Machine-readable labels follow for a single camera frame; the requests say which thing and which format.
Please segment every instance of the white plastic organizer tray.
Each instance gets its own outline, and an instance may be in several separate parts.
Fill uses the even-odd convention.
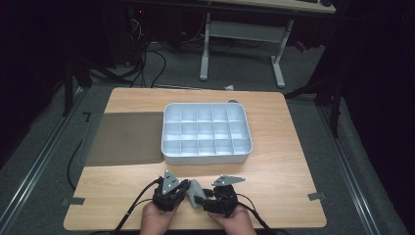
[[[164,109],[161,151],[169,165],[243,163],[252,149],[238,103],[175,103]]]

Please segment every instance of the wooden table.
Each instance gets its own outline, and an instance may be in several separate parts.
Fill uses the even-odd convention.
[[[86,166],[75,198],[83,205],[70,205],[64,226],[68,230],[112,230],[134,199],[151,181],[170,170],[179,179],[197,179],[204,188],[220,174],[245,177],[235,191],[252,199],[260,216],[271,228],[323,227],[326,217],[315,193],[300,141],[281,93],[248,91],[116,88],[106,113],[162,112],[174,102],[227,102],[237,100],[246,109],[254,149],[244,164],[168,165],[135,164]],[[142,199],[151,198],[154,187]],[[240,197],[240,201],[249,204]],[[140,229],[138,206],[123,229]],[[252,217],[255,228],[260,224]],[[217,229],[203,209],[193,209],[186,198],[170,229]]]

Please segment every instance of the hand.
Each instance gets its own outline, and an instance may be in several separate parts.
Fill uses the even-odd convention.
[[[220,224],[228,235],[255,235],[248,210],[238,205],[229,217],[208,212],[207,215]]]
[[[153,202],[144,206],[141,215],[140,235],[164,234],[178,208],[177,206],[173,211],[160,211]]]

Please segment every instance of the gray floor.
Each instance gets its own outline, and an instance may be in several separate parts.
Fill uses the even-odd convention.
[[[183,47],[175,49],[165,46],[160,53],[166,58],[166,67],[157,81],[158,86],[197,87],[203,89],[224,89],[233,85],[235,90],[273,91],[288,93],[305,85],[320,58],[323,47],[310,49],[301,53],[296,48],[288,47],[281,61],[283,75],[287,86],[278,89],[275,84],[269,55],[273,45],[255,49],[234,46],[226,53],[210,54],[209,79],[199,81],[201,49]],[[212,49],[223,50],[226,45],[217,45]],[[145,68],[146,84],[162,68],[162,59],[155,53],[147,53]],[[67,181],[67,168],[72,152],[75,150],[88,122],[84,112],[102,113],[111,91],[118,84],[95,80],[94,85],[81,92],[84,98],[79,101],[65,129],[56,141],[55,147],[45,160],[43,171],[35,179],[32,190],[27,191],[22,207],[17,207],[16,217],[11,217],[8,234],[89,234],[93,231],[66,231],[63,221],[67,208],[62,206],[63,199],[72,196],[73,191]],[[344,171],[338,158],[338,149],[329,131],[327,123],[321,117],[324,109],[316,108],[312,95],[288,100],[289,109],[299,135],[306,160],[314,179],[317,191],[324,192],[327,199],[322,206],[327,217],[327,225],[323,228],[288,229],[291,234],[407,234],[400,219],[379,183],[376,173],[371,167],[358,136],[348,116],[345,104],[342,105],[340,119],[340,141],[349,160],[350,167],[370,208],[378,231],[368,233],[361,215],[356,209],[356,201],[350,194]],[[31,167],[36,164],[47,141],[59,121],[62,121],[64,92],[60,89],[53,102],[36,119],[30,132],[14,153],[9,162],[0,171],[0,212],[9,212],[8,205],[13,202],[24,178],[33,173]],[[70,168],[73,182],[82,171],[82,166],[74,161]]]

